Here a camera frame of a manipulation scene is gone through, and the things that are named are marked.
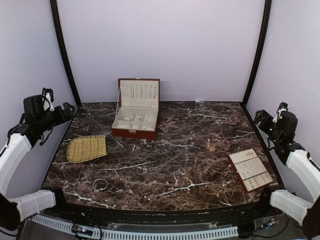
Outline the brown jewelry display tray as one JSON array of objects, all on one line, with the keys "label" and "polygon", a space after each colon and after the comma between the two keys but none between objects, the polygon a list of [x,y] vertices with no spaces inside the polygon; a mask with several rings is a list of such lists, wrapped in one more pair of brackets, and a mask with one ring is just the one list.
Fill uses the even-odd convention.
[{"label": "brown jewelry display tray", "polygon": [[245,193],[256,191],[273,182],[253,148],[229,154],[227,159]]}]

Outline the red wooden jewelry box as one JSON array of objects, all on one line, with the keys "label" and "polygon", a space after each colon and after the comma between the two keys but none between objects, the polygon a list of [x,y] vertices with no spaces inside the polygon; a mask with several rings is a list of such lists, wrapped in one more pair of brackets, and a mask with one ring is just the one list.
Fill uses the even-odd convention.
[{"label": "red wooden jewelry box", "polygon": [[160,79],[119,78],[115,137],[155,140],[160,108]]}]

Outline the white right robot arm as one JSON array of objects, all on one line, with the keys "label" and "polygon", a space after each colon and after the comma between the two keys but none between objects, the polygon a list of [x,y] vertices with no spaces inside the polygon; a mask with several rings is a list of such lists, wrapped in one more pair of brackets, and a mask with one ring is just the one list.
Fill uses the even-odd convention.
[{"label": "white right robot arm", "polygon": [[255,205],[255,213],[266,217],[277,208],[295,220],[307,239],[320,237],[320,166],[300,143],[295,141],[298,118],[283,105],[275,116],[266,110],[255,113],[254,123],[263,132],[284,166],[284,188],[271,190]]}]

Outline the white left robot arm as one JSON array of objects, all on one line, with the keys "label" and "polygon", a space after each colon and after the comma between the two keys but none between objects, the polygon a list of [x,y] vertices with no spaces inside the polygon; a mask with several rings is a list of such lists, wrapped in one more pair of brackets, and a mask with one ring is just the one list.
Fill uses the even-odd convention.
[{"label": "white left robot arm", "polygon": [[19,122],[7,132],[7,141],[0,151],[0,228],[15,231],[27,218],[50,209],[60,218],[71,213],[62,190],[21,186],[14,192],[14,184],[21,183],[22,168],[34,172],[36,161],[30,151],[43,145],[53,129],[73,119],[75,107],[68,102],[52,106],[47,100],[26,101]]}]

